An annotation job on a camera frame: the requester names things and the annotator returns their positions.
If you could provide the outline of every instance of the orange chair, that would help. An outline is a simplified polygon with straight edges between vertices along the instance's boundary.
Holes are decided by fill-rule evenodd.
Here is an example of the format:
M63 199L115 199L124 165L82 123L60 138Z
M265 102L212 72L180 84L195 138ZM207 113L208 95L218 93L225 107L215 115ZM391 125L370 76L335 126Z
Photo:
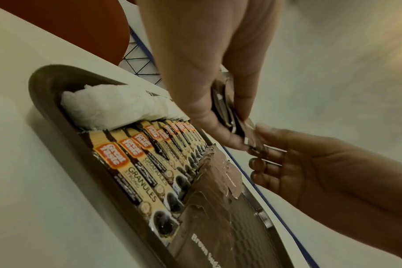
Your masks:
M117 0L0 0L0 8L115 65L129 45Z

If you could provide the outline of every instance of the floor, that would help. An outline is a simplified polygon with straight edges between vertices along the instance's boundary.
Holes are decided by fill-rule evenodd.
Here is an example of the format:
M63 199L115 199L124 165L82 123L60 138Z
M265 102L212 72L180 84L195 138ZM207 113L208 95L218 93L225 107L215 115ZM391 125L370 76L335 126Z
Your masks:
M287 4L251 119L337 137L402 162L402 0ZM249 156L232 154L249 173ZM320 267L402 267L269 197Z

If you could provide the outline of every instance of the person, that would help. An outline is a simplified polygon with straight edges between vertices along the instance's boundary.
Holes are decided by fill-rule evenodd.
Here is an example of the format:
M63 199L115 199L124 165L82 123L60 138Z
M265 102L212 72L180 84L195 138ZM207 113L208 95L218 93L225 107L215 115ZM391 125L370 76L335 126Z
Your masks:
M140 14L163 81L192 122L247 150L211 111L220 64L234 77L246 120L284 0L143 0ZM402 258L402 164L340 140L258 125L271 147L250 167L255 183L337 232Z

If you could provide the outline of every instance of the brown tray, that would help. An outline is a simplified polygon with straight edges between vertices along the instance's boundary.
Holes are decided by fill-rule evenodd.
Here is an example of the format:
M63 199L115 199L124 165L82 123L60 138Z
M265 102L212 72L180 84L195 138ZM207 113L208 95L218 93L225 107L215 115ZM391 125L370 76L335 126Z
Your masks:
M29 93L42 116L59 133L80 164L153 253L159 264L163 267L179 267L120 186L93 157L91 149L77 135L79 129L60 105L62 92L75 92L83 89L85 85L100 84L123 83L71 66L49 65L33 73L29 80ZM198 131L207 144L211 145L207 136L201 130ZM234 249L237 267L293 268L279 234L261 205L246 188L243 194L232 203L229 211L236 232Z

